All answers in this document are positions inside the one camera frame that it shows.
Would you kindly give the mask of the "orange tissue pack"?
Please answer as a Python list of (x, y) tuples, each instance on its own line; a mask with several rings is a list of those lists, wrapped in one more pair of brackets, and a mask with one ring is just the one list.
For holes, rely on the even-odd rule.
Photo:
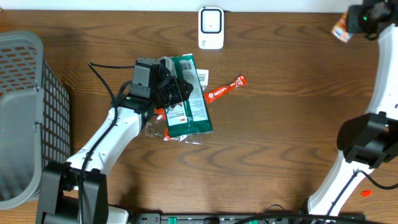
[(347, 15), (347, 12), (343, 13), (331, 30), (331, 33), (344, 43), (348, 43), (353, 36), (347, 31)]

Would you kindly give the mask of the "green grip gloves package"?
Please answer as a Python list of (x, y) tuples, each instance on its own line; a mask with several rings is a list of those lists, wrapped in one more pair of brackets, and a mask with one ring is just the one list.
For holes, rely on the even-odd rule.
[(200, 79), (192, 54), (172, 57), (172, 74), (192, 84), (188, 100), (183, 101), (166, 113), (167, 130), (170, 138), (192, 134), (210, 133), (213, 127), (203, 96)]

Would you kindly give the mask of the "red snack stick packet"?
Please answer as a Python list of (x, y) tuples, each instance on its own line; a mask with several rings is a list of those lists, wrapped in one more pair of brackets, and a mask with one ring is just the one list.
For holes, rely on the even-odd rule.
[(237, 79), (235, 79), (234, 82), (232, 82), (229, 85), (223, 85), (221, 87), (218, 87), (217, 89), (211, 90), (208, 93), (204, 94), (205, 97), (205, 101), (207, 103), (211, 103), (215, 100), (217, 100), (218, 98), (222, 97), (223, 95), (227, 94), (228, 92), (230, 92), (231, 90), (246, 85), (248, 82), (246, 80), (246, 78), (241, 75), (239, 76)]

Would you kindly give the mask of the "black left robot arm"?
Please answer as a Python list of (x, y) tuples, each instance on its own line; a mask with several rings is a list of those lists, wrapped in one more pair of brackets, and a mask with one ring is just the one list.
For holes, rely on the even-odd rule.
[(126, 146), (156, 109), (188, 100), (193, 86), (175, 72), (171, 58), (138, 58), (133, 78), (111, 95), (104, 123), (65, 162), (46, 165), (36, 223), (134, 223), (128, 210), (108, 202), (107, 176)]

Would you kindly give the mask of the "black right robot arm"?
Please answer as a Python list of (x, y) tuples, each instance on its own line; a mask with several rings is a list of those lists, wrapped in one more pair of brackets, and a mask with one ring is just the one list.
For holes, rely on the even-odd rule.
[(339, 223), (341, 208), (361, 181), (397, 157), (397, 1), (351, 5), (345, 31), (378, 42), (376, 81), (365, 114), (340, 128), (336, 161), (307, 200), (305, 212), (312, 223)]

